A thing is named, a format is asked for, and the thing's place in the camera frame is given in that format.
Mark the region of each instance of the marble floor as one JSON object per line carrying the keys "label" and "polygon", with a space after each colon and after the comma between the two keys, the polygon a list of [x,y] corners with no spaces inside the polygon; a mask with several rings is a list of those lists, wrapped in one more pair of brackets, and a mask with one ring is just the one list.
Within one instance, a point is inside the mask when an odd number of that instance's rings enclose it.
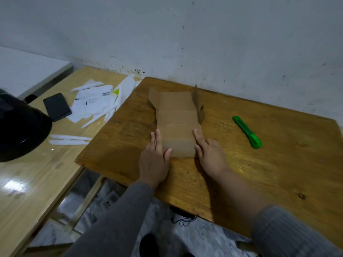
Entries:
{"label": "marble floor", "polygon": [[[86,171],[71,193],[58,207],[59,221],[65,223],[70,219],[84,197],[98,178],[98,174]],[[94,201],[87,208],[71,234],[66,233],[56,222],[48,221],[31,243],[32,246],[45,246],[75,242],[94,222],[106,212],[108,207],[124,193],[124,189],[113,181],[106,181]],[[190,222],[188,226],[173,224],[181,216],[174,214],[167,203],[154,199],[137,237],[132,257],[139,257],[141,238],[152,232],[157,239],[162,257],[182,256],[191,252],[197,256],[233,256],[253,257],[255,253],[237,248],[235,241],[248,241],[232,231],[205,221],[201,218]]]}

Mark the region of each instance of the wood knot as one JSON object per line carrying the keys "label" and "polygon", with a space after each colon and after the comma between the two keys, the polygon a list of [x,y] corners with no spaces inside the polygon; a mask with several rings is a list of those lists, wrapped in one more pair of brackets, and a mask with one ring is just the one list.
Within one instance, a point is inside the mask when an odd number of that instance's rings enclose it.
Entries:
{"label": "wood knot", "polygon": [[306,196],[303,193],[298,193],[298,197],[301,198],[302,200],[306,199]]}

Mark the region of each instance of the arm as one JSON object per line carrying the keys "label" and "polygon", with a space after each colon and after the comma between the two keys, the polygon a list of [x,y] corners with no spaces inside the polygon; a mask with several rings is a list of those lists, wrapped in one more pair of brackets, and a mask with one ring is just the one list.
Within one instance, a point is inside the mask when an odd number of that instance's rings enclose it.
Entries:
{"label": "arm", "polygon": [[93,224],[63,257],[130,257],[154,196],[154,189],[169,170],[171,149],[162,154],[159,130],[151,133],[151,142],[139,159],[139,179],[125,191],[108,212]]}
{"label": "arm", "polygon": [[219,143],[194,130],[200,163],[225,191],[251,231],[256,246],[265,256],[343,256],[320,233],[281,207],[274,206],[230,170]]}

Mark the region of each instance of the black phone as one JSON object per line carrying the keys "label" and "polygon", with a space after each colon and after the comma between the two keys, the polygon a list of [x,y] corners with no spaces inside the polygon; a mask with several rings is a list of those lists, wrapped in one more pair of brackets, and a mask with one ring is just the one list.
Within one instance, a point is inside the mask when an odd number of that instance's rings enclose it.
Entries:
{"label": "black phone", "polygon": [[61,94],[55,94],[43,100],[46,111],[50,119],[56,122],[68,115],[71,115],[71,109],[66,102],[65,97]]}

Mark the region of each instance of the unfolded cardboard box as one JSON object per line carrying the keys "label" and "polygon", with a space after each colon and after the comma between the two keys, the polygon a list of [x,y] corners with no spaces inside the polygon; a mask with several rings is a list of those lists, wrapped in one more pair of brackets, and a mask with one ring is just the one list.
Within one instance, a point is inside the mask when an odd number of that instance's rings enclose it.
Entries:
{"label": "unfolded cardboard box", "polygon": [[173,158],[194,158],[196,141],[192,130],[197,129],[201,134],[201,123],[205,118],[197,86],[192,92],[159,92],[150,88],[148,98],[156,109],[163,152],[172,148]]}

